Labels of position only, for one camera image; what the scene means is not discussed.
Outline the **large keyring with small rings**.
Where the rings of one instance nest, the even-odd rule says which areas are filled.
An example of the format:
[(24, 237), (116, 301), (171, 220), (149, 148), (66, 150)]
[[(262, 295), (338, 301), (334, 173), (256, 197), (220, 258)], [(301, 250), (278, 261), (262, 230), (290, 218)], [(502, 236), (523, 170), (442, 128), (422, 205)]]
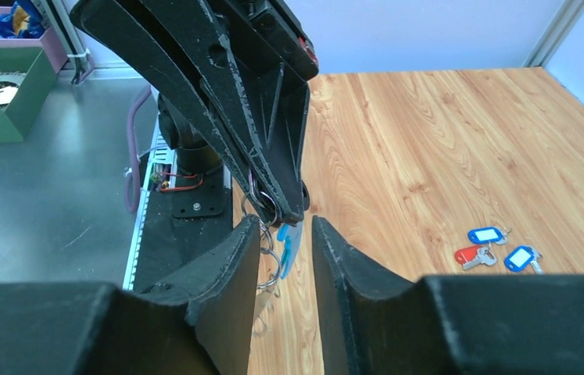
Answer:
[(264, 242), (260, 253), (270, 256), (275, 265), (268, 280), (256, 286), (252, 336), (261, 338), (269, 331), (263, 313), (271, 307), (271, 300), (280, 296), (278, 284), (289, 275), (299, 253), (303, 237), (303, 221), (286, 223), (281, 218), (281, 212), (275, 200), (259, 187), (254, 172), (249, 172), (249, 190), (241, 199), (243, 216), (248, 213), (245, 207), (247, 200), (250, 200), (262, 212), (267, 211), (272, 215), (270, 219), (259, 218), (260, 240)]

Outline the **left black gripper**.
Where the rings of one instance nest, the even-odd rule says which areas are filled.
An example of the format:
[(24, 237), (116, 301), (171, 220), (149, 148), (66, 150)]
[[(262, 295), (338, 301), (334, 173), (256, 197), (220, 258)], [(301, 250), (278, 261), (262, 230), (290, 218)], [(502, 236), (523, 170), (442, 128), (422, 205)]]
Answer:
[(319, 62), (284, 1), (79, 1), (70, 19), (199, 132), (261, 216), (303, 220), (308, 80)]

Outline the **aluminium front rail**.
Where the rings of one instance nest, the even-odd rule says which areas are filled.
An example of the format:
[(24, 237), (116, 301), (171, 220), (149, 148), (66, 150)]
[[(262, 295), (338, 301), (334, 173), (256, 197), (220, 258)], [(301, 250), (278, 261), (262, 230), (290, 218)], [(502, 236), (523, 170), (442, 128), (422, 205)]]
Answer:
[(140, 200), (135, 216), (134, 227), (131, 235), (131, 243), (122, 284), (122, 288), (128, 291), (132, 291), (134, 289), (134, 280), (136, 277), (138, 258), (145, 229), (145, 218), (149, 207), (149, 198), (151, 195), (151, 191), (149, 190), (150, 174), (152, 172), (152, 168), (156, 164), (169, 162), (172, 156), (172, 151), (166, 145), (166, 142), (160, 133), (159, 120), (156, 120), (155, 122), (150, 147), (146, 150), (146, 152), (142, 152), (140, 155), (140, 161), (145, 159), (146, 154), (148, 154), (149, 157), (144, 163), (145, 171), (140, 172), (140, 177), (143, 177), (144, 180), (142, 183), (140, 183)]

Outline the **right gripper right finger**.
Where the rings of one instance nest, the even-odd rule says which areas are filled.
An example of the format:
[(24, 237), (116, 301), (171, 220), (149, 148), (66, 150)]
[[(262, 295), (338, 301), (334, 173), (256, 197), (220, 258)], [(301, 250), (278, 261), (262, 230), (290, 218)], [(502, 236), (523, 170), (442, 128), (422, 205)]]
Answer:
[(584, 274), (410, 281), (312, 220), (327, 374), (584, 374)]

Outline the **left aluminium corner post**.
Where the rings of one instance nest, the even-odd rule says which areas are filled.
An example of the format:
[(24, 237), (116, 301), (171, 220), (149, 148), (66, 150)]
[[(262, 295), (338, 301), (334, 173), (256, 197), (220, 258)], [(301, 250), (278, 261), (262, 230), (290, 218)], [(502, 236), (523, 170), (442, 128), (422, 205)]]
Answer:
[(544, 67), (584, 13), (584, 0), (565, 0), (543, 32), (523, 67)]

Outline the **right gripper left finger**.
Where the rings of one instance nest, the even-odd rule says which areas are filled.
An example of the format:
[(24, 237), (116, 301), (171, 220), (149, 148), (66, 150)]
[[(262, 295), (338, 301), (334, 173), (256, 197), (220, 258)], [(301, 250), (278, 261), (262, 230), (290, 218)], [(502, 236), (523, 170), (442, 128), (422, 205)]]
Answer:
[(259, 264), (250, 215), (142, 293), (0, 283), (0, 374), (245, 374)]

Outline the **blue tag key left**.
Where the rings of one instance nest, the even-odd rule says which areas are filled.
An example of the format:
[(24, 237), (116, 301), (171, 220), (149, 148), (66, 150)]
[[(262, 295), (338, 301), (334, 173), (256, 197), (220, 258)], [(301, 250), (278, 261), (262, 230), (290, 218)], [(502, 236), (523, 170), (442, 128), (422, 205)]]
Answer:
[(511, 229), (499, 227), (479, 227), (467, 233), (468, 239), (475, 245), (505, 245)]

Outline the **red tag key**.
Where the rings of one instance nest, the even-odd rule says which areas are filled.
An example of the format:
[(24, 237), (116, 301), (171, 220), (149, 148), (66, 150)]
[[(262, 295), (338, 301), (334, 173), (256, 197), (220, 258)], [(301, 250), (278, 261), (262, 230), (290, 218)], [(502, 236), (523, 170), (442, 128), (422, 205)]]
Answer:
[(461, 265), (463, 271), (468, 271), (481, 265), (494, 266), (497, 263), (497, 257), (490, 250), (490, 247), (482, 245), (472, 245), (458, 249), (454, 252), (453, 257)]

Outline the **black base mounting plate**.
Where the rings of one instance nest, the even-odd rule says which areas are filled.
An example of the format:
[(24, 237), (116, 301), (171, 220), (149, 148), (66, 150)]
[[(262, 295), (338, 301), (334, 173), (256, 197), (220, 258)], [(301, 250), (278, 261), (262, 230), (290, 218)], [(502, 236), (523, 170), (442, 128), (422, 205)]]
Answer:
[(223, 167), (184, 175), (171, 159), (152, 168), (149, 190), (132, 291), (144, 291), (179, 270), (217, 245), (232, 228), (231, 175)]

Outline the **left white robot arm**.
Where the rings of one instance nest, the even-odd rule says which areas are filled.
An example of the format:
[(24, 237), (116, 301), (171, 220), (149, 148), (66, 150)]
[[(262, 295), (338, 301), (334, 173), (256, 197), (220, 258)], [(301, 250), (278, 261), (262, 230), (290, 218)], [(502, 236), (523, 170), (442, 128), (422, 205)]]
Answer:
[(70, 20), (158, 91), (171, 148), (211, 148), (264, 219), (303, 220), (319, 63), (286, 2), (79, 1)]

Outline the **green pink box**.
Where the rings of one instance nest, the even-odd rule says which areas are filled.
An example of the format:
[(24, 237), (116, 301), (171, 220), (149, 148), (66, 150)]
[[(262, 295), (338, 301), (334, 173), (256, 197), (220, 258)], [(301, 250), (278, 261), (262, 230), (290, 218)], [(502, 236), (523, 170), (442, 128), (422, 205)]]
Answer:
[(0, 38), (0, 143), (27, 137), (67, 60), (53, 27), (39, 38)]

